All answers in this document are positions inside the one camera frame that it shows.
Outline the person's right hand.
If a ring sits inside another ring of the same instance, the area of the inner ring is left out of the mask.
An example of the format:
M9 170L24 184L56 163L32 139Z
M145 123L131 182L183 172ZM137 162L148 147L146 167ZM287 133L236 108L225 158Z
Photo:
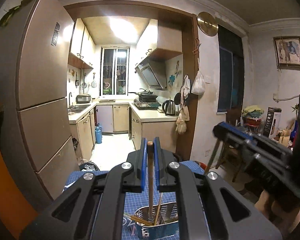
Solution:
M272 221L283 235L291 233L300 222L300 207L286 212L266 190L262 191L255 208Z

